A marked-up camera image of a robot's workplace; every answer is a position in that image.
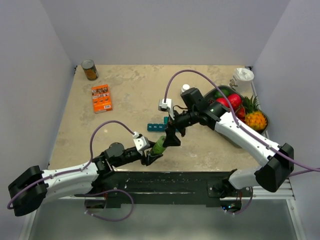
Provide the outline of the green pill bottle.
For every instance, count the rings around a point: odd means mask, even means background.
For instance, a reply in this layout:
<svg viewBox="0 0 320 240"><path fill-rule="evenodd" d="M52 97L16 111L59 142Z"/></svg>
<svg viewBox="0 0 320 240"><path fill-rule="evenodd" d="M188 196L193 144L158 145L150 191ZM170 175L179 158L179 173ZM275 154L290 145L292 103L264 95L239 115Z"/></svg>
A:
<svg viewBox="0 0 320 240"><path fill-rule="evenodd" d="M163 154L163 152L166 150L165 147L163 147L164 141L165 141L165 136L162 135L154 144L152 147L150 153L153 155L160 155Z"/></svg>

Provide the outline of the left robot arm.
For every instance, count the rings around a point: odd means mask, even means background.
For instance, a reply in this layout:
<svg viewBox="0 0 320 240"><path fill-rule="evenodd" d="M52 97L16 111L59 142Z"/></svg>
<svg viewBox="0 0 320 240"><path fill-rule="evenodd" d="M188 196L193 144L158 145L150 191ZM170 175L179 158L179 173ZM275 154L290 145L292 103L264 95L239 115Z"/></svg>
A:
<svg viewBox="0 0 320 240"><path fill-rule="evenodd" d="M102 180L114 174L114 168L135 161L149 166L163 156L165 147L151 142L143 150L125 148L112 143L91 162L58 170L41 170L38 165L25 170L8 186L9 210L21 217L37 210L41 204L68 195L99 196L104 190Z"/></svg>

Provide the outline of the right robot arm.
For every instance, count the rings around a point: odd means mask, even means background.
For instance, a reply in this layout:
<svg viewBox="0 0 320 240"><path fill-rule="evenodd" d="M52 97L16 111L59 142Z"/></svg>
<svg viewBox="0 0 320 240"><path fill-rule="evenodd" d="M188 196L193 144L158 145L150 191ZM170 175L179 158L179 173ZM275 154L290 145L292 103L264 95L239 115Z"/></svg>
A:
<svg viewBox="0 0 320 240"><path fill-rule="evenodd" d="M289 144L279 145L263 137L240 122L231 109L217 101L205 99L197 88L188 89L181 97L187 107L182 113L174 110L171 99L159 101L158 109L169 113L164 147L180 146L176 131L185 136L187 127L200 124L230 139L249 152L259 164L252 169L233 170L215 183L212 189L221 198L233 197L241 189L255 186L275 193L294 170L293 163L286 159L294 155L294 149Z"/></svg>

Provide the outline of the teal weekly pill organizer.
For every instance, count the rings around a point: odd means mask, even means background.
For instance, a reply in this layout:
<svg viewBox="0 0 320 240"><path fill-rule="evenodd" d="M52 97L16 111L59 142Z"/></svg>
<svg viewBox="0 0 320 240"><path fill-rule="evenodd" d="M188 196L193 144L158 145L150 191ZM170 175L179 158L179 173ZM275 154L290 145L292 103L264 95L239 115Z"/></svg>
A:
<svg viewBox="0 0 320 240"><path fill-rule="evenodd" d="M165 116L163 123L148 123L146 129L150 133L164 133L171 120L171 117Z"/></svg>

